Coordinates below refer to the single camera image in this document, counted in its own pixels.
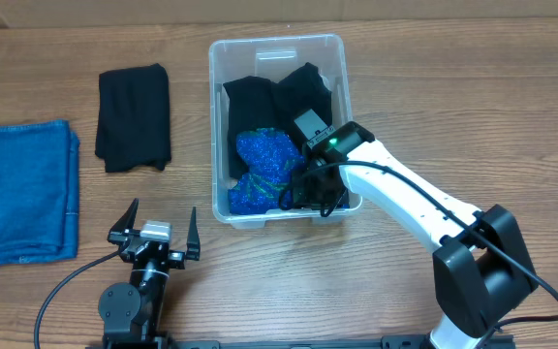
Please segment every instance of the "blue denim fabric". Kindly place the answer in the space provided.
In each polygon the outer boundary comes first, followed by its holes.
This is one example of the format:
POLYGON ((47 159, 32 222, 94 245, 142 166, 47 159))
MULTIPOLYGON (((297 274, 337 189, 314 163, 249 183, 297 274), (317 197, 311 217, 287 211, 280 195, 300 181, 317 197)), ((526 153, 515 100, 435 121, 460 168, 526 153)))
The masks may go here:
POLYGON ((0 265, 77 256, 78 145, 63 120, 0 127, 0 265))

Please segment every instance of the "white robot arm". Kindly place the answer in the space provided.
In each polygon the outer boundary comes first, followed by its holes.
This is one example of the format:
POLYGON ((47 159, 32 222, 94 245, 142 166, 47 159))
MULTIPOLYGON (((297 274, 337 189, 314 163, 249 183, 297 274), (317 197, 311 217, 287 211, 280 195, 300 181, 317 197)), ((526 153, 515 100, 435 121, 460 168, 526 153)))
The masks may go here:
MULTIPOLYGON (((397 161, 380 141, 359 145, 348 154, 348 160, 388 166, 409 178, 438 202, 444 203, 467 225, 475 223, 477 219, 474 213, 480 210, 476 206, 455 199, 412 172, 397 161)), ((394 175, 362 166, 342 166, 339 169, 343 182, 350 191, 388 213, 417 238, 429 253, 434 253, 441 247, 444 236, 454 238, 464 231, 415 189, 394 175)), ((470 337, 443 315, 429 340, 436 349, 474 349, 479 347, 482 337, 470 337)))
POLYGON ((295 124, 311 162, 284 194, 301 185, 295 191, 308 193, 311 203, 324 207, 329 195, 341 198, 345 187, 387 212, 432 254, 436 298, 444 315, 426 347, 480 348, 508 323, 558 320, 556 315, 500 322, 538 285, 558 301, 558 293, 535 275, 510 212, 498 205, 482 211, 444 193, 353 121, 334 129, 307 111, 295 124), (487 250, 475 260, 474 248, 487 250))

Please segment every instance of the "wooden table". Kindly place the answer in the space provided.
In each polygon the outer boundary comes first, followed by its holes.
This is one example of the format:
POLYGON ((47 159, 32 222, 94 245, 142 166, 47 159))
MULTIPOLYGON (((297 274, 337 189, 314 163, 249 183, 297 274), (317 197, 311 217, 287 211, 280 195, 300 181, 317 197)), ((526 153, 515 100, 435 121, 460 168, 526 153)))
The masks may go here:
MULTIPOLYGON (((537 271, 558 288, 558 18, 0 30, 0 124, 64 118, 81 139, 78 257, 0 267, 0 348, 32 347, 47 294, 113 251, 108 229, 135 197, 138 226, 170 221, 179 247, 198 207, 202 260, 172 273, 163 311, 163 328, 178 339, 431 330, 441 311, 430 256, 372 205, 326 227, 295 220, 238 231, 212 215, 208 47, 325 32, 344 40, 355 120, 458 199, 514 212, 537 271), (98 75, 154 62, 170 75, 173 160, 162 173, 105 174, 94 155, 98 75)), ((43 347, 98 342, 98 298, 129 272, 112 260, 66 286, 46 312, 43 347)), ((539 290, 512 315, 557 311, 539 290)), ((558 348, 558 323, 507 330, 521 348, 558 348)))

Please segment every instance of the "blue sequined fabric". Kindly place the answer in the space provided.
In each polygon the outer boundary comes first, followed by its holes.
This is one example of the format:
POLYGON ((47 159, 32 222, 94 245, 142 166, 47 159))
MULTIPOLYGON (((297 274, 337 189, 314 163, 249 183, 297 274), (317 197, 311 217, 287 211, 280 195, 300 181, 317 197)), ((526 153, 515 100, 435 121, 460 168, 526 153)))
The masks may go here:
MULTIPOLYGON (((305 165, 304 156, 288 135, 271 128, 238 134, 236 151, 249 166, 249 173, 228 191, 230 212, 261 214, 278 208, 279 193, 290 182, 292 170, 305 165)), ((291 203, 288 193, 283 205, 291 203)))

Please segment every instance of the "folded black cloth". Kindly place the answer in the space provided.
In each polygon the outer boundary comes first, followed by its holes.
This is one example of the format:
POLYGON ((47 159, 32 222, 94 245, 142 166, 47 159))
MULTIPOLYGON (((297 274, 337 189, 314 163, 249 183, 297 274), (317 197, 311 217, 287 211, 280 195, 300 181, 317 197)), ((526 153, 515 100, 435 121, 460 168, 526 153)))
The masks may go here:
POLYGON ((278 83, 259 77, 246 77, 223 84, 230 97, 228 158, 230 177, 240 179, 249 171, 236 151, 236 137, 243 131, 260 128, 284 130, 295 142, 300 133, 294 119, 313 110, 326 125, 333 121, 330 91, 311 63, 298 68, 278 83))
POLYGON ((159 64, 104 72, 96 156, 108 173, 137 165, 162 171, 171 161, 170 82, 159 64))

